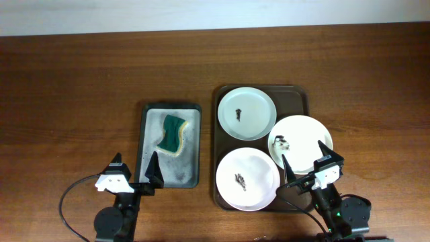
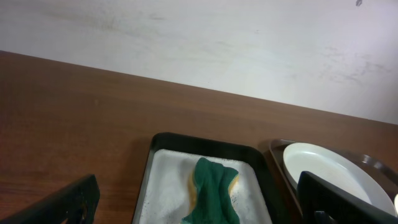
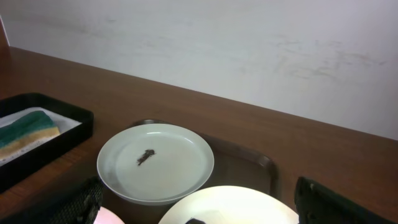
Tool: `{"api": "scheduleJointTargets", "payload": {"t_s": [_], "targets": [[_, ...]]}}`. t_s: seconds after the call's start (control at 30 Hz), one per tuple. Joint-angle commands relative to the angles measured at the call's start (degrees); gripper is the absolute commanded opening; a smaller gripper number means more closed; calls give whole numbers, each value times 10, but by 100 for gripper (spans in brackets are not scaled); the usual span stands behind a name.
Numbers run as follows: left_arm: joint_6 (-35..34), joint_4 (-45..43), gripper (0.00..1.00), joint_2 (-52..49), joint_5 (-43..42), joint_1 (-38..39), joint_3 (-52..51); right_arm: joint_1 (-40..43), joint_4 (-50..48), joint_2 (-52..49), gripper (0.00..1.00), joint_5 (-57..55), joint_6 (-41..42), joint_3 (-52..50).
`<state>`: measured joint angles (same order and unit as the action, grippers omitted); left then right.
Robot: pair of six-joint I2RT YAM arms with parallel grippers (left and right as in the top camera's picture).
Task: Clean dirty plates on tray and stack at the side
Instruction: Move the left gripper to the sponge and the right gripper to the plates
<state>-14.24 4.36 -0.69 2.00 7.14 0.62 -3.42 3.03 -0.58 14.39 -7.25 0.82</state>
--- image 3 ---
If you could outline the pale green plate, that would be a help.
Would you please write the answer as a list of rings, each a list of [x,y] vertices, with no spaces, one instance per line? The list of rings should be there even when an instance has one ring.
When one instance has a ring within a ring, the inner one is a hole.
[[[215,158],[197,133],[171,124],[143,124],[114,135],[101,148],[96,168],[118,197],[139,205],[167,205],[198,190]]]

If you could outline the green yellow sponge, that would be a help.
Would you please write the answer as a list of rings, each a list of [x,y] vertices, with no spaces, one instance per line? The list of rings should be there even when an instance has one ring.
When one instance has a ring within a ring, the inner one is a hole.
[[[1,166],[60,135],[43,111],[33,111],[1,128]]]

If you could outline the pink plate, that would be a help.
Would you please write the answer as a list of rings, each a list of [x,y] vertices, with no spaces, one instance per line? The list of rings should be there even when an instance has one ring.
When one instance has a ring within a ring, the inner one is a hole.
[[[112,211],[101,207],[93,224],[124,224],[124,222]]]

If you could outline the white plate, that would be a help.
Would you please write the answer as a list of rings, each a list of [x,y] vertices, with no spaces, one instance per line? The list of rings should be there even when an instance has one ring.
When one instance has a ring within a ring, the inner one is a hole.
[[[184,224],[191,219],[203,223],[299,223],[299,215],[274,197],[232,185],[209,187],[186,196],[159,224]]]

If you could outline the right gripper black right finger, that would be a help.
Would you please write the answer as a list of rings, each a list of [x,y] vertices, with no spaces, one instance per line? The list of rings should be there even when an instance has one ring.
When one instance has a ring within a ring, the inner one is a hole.
[[[294,202],[299,224],[394,224],[305,177],[298,178]]]

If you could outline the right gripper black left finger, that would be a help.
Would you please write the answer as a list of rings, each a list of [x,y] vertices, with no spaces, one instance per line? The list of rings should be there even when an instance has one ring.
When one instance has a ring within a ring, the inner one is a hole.
[[[90,177],[51,198],[31,220],[39,224],[91,224],[102,202],[103,184],[98,177]]]

